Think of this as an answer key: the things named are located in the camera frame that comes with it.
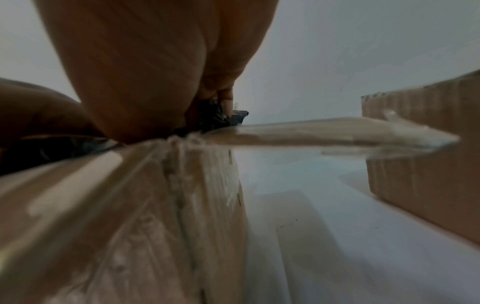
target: hand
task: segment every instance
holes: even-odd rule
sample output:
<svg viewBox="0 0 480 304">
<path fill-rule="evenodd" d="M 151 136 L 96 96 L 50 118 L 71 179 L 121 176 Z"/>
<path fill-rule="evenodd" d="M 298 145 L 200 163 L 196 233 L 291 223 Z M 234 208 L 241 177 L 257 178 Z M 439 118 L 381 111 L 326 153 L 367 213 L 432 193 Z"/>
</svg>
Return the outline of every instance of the hand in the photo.
<svg viewBox="0 0 480 304">
<path fill-rule="evenodd" d="M 0 148 L 33 135 L 104 135 L 80 103 L 56 91 L 0 78 Z"/>
<path fill-rule="evenodd" d="M 123 142 L 164 137 L 232 87 L 278 0 L 35 0 L 94 123 Z"/>
</svg>

